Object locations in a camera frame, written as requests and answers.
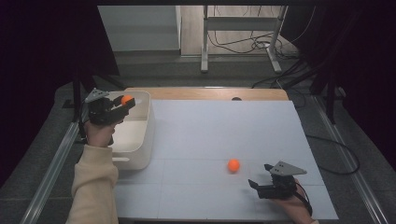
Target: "table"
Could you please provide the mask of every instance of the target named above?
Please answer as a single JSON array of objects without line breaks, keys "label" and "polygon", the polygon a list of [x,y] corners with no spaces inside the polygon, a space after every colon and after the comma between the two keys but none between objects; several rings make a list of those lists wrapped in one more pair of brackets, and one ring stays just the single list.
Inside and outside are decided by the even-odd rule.
[{"label": "table", "polygon": [[[314,217],[337,219],[298,115],[285,92],[183,88],[127,91],[151,93],[156,128],[148,167],[120,171],[115,194],[123,221],[288,219],[279,207],[260,200],[248,185],[249,178],[270,185],[271,176],[263,165],[275,165],[279,159],[307,170],[308,175],[298,178],[310,195]],[[243,101],[231,101],[234,97]],[[226,169],[231,157],[241,161],[235,174]]]}]

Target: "robotic arm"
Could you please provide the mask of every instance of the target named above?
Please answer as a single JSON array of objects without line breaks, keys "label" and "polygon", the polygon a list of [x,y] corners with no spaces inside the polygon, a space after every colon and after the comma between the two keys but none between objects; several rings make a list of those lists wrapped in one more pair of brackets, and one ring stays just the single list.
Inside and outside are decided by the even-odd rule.
[{"label": "robotic arm", "polygon": [[[129,114],[129,110],[135,106],[134,97],[131,95],[122,95],[113,101],[106,98],[108,95],[107,91],[93,89],[85,99],[84,102],[88,104],[88,117],[92,124],[109,125],[122,120]],[[82,122],[80,123],[80,134],[85,142],[86,134]],[[111,138],[109,145],[113,143],[113,138]]]},{"label": "robotic arm", "polygon": [[270,172],[273,185],[260,186],[250,179],[248,181],[250,187],[257,190],[259,198],[286,200],[294,195],[304,203],[312,216],[312,206],[309,200],[297,192],[297,183],[294,180],[294,175],[305,175],[306,171],[283,161],[278,162],[275,166],[264,164],[264,167],[266,171]]}]

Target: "white wall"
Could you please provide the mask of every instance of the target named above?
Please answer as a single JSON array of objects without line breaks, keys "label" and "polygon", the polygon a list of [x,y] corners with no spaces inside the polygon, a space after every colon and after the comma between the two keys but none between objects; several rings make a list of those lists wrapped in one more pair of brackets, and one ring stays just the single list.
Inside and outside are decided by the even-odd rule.
[{"label": "white wall", "polygon": [[180,6],[99,6],[113,51],[180,49]]}]

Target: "person's arm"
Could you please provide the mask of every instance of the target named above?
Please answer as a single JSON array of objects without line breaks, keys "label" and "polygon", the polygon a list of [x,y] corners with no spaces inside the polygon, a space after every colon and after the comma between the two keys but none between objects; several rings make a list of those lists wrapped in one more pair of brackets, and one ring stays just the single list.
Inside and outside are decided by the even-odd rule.
[{"label": "person's arm", "polygon": [[86,123],[88,144],[75,166],[74,200],[66,223],[118,223],[113,189],[119,172],[113,165],[112,148],[107,147],[116,125]]},{"label": "person's arm", "polygon": [[[304,192],[299,185],[297,185],[297,192],[304,196]],[[272,201],[281,206],[296,224],[319,224],[317,220],[314,220],[309,215],[304,203],[296,196],[292,196],[287,200],[273,199]]]}]

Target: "orange ball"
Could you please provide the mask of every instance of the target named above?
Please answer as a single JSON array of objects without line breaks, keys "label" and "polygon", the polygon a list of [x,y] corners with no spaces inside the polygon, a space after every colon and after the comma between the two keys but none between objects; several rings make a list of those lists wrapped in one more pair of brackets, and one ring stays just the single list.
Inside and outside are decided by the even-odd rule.
[{"label": "orange ball", "polygon": [[231,172],[234,173],[234,172],[238,171],[239,167],[240,167],[239,160],[237,160],[237,159],[230,159],[230,160],[228,161],[228,169],[229,169]]},{"label": "orange ball", "polygon": [[132,100],[134,97],[132,97],[132,95],[124,95],[121,98],[121,104],[122,105],[126,105],[126,102]]}]

